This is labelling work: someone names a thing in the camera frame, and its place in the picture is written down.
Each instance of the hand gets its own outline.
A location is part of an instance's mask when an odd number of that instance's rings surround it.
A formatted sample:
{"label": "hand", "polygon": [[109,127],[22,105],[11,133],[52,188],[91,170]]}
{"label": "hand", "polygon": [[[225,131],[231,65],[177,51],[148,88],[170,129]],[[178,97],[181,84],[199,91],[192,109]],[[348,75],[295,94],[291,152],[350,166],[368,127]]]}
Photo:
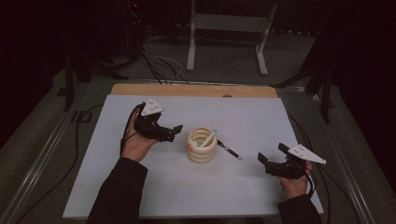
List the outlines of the hand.
{"label": "hand", "polygon": [[127,137],[132,137],[126,140],[121,156],[133,161],[140,162],[146,157],[146,154],[149,152],[151,147],[154,144],[158,143],[158,140],[146,138],[136,132],[136,130],[134,129],[134,121],[136,119],[136,115],[137,110],[132,115],[132,120],[129,124],[128,132],[126,135]]}
{"label": "hand", "polygon": [[[305,172],[310,175],[312,171],[312,163],[310,161],[305,161],[305,166]],[[278,178],[288,199],[306,194],[308,179],[305,175],[298,179],[287,179],[280,176]]]}

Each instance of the marker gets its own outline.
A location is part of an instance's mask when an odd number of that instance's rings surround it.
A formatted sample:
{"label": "marker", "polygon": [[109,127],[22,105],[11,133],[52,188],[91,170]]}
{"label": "marker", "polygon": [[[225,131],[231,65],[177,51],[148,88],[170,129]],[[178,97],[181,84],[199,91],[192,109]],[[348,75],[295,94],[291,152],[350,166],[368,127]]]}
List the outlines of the marker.
{"label": "marker", "polygon": [[205,141],[201,144],[201,147],[205,147],[206,145],[207,145],[207,143],[210,141],[210,139],[212,139],[213,138],[213,136],[215,136],[215,133],[217,132],[218,130],[214,130],[206,139],[205,139]]}
{"label": "marker", "polygon": [[220,140],[218,139],[218,145],[221,147],[224,147],[225,150],[227,150],[228,152],[230,152],[231,155],[235,156],[236,158],[238,158],[239,160],[242,160],[242,157],[240,157],[238,154],[236,154],[234,151],[230,150],[229,147],[224,146],[224,144],[222,142],[220,142]]}

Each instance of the table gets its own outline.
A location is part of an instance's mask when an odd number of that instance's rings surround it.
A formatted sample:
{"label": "table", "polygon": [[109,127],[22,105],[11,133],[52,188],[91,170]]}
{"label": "table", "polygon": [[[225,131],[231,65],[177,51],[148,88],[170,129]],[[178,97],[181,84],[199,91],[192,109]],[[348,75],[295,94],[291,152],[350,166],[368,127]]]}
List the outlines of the table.
{"label": "table", "polygon": [[262,42],[256,46],[257,62],[259,63],[260,74],[268,75],[267,65],[265,64],[262,51],[265,46],[268,34],[270,32],[272,20],[276,12],[276,4],[273,4],[269,15],[265,17],[249,16],[232,16],[232,15],[214,15],[196,13],[195,0],[191,0],[191,30],[190,30],[190,48],[187,60],[187,70],[194,70],[195,61],[195,30],[224,30],[224,31],[243,31],[251,33],[262,33]]}
{"label": "table", "polygon": [[[284,200],[283,192],[277,178],[264,172],[257,154],[282,162],[285,156],[276,149],[277,144],[294,146],[297,142],[274,89],[117,84],[106,99],[64,217],[87,217],[118,159],[120,136],[129,113],[149,97],[164,107],[160,125],[184,127],[173,143],[156,144],[141,161],[148,167],[142,218],[259,217],[278,213],[276,205]],[[218,147],[212,161],[190,161],[187,134],[201,125],[218,129],[217,137],[243,159]],[[318,195],[314,194],[312,200],[322,213]]]}

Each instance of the floor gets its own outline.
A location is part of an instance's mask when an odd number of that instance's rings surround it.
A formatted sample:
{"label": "floor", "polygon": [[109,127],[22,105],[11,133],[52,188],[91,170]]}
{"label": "floor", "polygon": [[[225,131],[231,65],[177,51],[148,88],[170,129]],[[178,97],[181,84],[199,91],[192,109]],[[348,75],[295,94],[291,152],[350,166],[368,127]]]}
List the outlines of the floor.
{"label": "floor", "polygon": [[[152,60],[149,62],[160,74],[162,84],[268,86],[295,76],[314,41],[315,38],[309,35],[271,33],[264,48],[269,71],[266,77],[259,73],[253,49],[256,42],[250,39],[236,42],[210,36],[205,40],[198,39],[193,72],[185,70],[189,45],[187,37],[149,36],[145,42],[147,51],[144,54]],[[122,62],[124,58],[115,58],[115,61]],[[81,124],[76,123],[75,116],[80,111],[102,104],[113,84],[120,82],[93,68],[92,73],[91,83],[76,84],[76,101],[69,112],[64,112],[64,98],[57,96],[59,89],[64,87],[64,71],[54,77],[53,89],[1,149],[0,223],[85,222],[64,219],[62,214],[100,108],[94,109],[91,119]],[[119,73],[129,78],[123,82],[159,82],[143,57],[135,64],[120,69]],[[327,124],[318,112],[320,93],[318,96],[304,93],[307,80],[300,80],[277,92],[292,114],[290,122],[299,142],[307,144],[304,135],[306,132],[312,148],[328,161],[323,170],[318,167],[314,170],[319,183],[318,195],[325,210],[321,215],[322,222],[392,223],[396,219],[395,194],[348,112],[337,87],[332,86],[329,109],[331,122]],[[37,164],[36,158],[46,159]],[[203,221],[281,223],[278,216],[205,220],[146,219],[142,223]]]}

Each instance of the gray floor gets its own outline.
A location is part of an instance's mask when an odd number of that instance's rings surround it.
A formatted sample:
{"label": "gray floor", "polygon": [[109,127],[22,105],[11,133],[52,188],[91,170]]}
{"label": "gray floor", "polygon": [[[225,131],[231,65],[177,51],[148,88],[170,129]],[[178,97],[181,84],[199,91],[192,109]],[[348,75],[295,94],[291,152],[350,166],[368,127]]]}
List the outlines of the gray floor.
{"label": "gray floor", "polygon": [[[146,43],[146,48],[152,54],[172,59],[181,64],[180,73],[189,83],[203,85],[270,85],[297,74],[306,53],[315,38],[308,35],[273,35],[268,38],[264,49],[269,75],[261,77],[255,59],[253,43],[237,42],[228,45],[200,45],[197,47],[195,70],[185,71],[188,54],[188,38],[170,39],[154,38]],[[169,62],[179,71],[178,65]],[[166,77],[167,83],[174,78],[174,73],[158,64],[158,71]],[[78,85],[77,100],[70,114],[64,113],[64,98],[57,97],[59,88],[64,86],[64,72],[54,78],[54,88],[37,105],[36,109],[9,139],[0,151],[0,211],[2,216],[9,214],[7,205],[16,198],[17,189],[21,185],[35,158],[44,149],[51,148],[49,160],[43,164],[42,173],[35,173],[40,178],[32,183],[32,191],[27,191],[29,197],[21,200],[21,208],[16,215],[27,211],[35,204],[62,176],[67,172],[75,158],[75,136],[77,124],[70,121],[75,111],[84,111],[104,102],[106,96],[117,80],[105,77],[94,71],[95,77],[91,83]],[[123,69],[120,73],[129,77],[128,82],[157,82],[143,60],[133,66]],[[323,223],[331,217],[331,223],[358,223],[354,208],[358,211],[361,223],[393,223],[396,220],[396,197],[382,175],[370,148],[345,106],[337,88],[332,86],[332,107],[329,110],[330,124],[322,121],[318,114],[316,96],[306,95],[303,87],[307,79],[303,79],[278,90],[278,95],[287,110],[304,128],[313,149],[328,162],[323,168],[335,180],[327,175],[321,177],[318,167],[314,174],[318,179],[318,195],[325,213]],[[185,84],[179,77],[176,83]],[[82,162],[100,108],[92,111],[92,120],[82,123],[78,130],[78,160],[71,174],[42,202],[30,210],[21,223],[84,223],[84,220],[63,219],[62,213],[68,199],[78,167]],[[62,121],[66,125],[57,133]],[[290,121],[295,128],[298,140],[304,144],[304,139],[298,126]],[[49,146],[50,139],[56,139]],[[144,223],[201,223],[201,219],[166,219],[144,220]],[[206,223],[280,223],[279,217],[225,217],[206,219]]]}

